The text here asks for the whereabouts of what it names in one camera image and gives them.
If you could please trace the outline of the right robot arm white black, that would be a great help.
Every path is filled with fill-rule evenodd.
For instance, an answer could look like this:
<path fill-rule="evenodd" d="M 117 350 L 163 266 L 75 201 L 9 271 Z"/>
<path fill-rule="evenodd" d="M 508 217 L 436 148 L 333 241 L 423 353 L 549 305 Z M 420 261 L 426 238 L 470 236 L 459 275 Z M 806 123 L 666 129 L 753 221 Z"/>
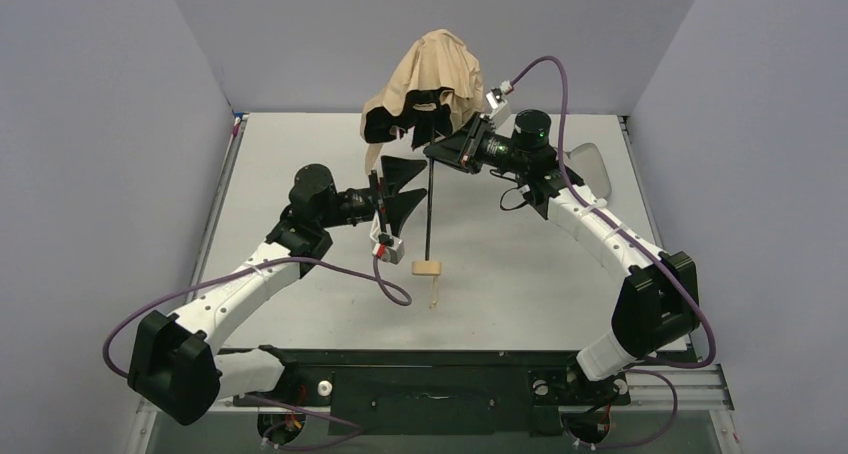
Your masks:
<path fill-rule="evenodd" d="M 505 137 L 478 114 L 424 154 L 469 174 L 489 166 L 514 175 L 525 202 L 581 244 L 619 284 L 610 328 L 576 356 L 579 373 L 600 381 L 699 327 L 697 276 L 688 255 L 642 242 L 573 170 L 560 166 L 551 125 L 548 114 L 524 110 Z"/>

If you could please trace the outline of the beige umbrella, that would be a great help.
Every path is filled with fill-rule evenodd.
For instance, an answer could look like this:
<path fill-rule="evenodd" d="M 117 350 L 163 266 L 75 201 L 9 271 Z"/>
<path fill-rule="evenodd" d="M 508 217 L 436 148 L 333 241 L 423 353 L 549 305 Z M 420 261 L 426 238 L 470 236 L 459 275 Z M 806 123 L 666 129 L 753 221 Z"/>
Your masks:
<path fill-rule="evenodd" d="M 430 31 L 414 41 L 362 108 L 359 135 L 368 145 L 364 169 L 371 171 L 383 146 L 408 132 L 417 149 L 454 134 L 482 111 L 479 60 L 451 31 Z"/>

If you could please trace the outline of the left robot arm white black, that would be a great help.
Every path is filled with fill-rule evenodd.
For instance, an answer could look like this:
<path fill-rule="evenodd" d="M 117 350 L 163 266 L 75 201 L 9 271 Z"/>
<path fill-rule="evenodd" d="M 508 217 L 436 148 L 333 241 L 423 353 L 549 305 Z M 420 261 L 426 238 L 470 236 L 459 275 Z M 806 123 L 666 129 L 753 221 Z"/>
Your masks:
<path fill-rule="evenodd" d="M 163 314 L 143 311 L 135 334 L 128 386 L 182 425 L 199 420 L 218 400 L 274 390 L 285 362 L 269 347 L 222 353 L 225 341 L 253 313 L 313 268 L 331 269 L 324 257 L 330 229 L 370 223 L 373 263 L 398 263 L 401 230 L 426 198 L 407 184 L 425 160 L 385 156 L 364 188 L 337 188 L 331 170 L 300 168 L 289 203 L 265 239 L 229 275 L 193 287 L 197 298 Z"/>

